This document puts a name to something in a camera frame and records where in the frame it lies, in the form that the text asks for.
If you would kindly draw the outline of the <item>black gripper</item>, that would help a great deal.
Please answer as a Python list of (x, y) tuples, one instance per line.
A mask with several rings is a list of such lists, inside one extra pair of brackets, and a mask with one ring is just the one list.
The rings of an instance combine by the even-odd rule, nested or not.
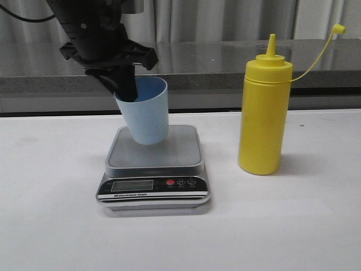
[[(151, 70), (158, 62), (155, 50), (130, 40), (121, 23), (123, 14), (141, 13), (142, 1), (47, 1), (69, 41), (60, 52), (85, 67), (124, 102), (138, 97), (135, 67)], [(111, 71), (104, 69), (116, 67)]]

